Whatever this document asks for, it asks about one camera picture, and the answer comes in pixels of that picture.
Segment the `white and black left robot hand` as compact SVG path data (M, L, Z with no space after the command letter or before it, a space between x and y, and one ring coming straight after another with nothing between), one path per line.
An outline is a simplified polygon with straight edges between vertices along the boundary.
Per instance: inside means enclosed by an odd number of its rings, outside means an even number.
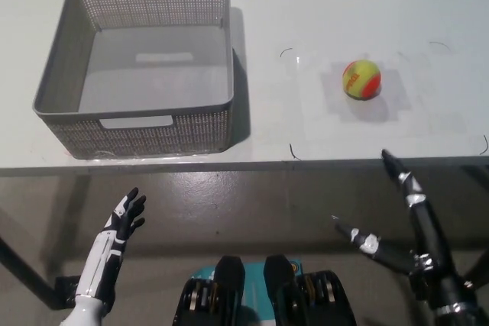
M84 295L108 304L113 300L128 239L143 225L146 196L133 188L115 206L103 229L96 235L87 257L76 295Z

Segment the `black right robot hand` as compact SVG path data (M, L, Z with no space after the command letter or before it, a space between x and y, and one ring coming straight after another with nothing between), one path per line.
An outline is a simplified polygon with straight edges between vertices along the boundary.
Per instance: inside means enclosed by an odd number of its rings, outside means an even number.
M484 313L475 291L459 275L448 240L436 213L413 171L386 149L381 159L391 181L400 189L413 228L415 247L396 249L373 233L332 216L335 229L364 256L405 275L416 300L424 301L438 323L470 324Z

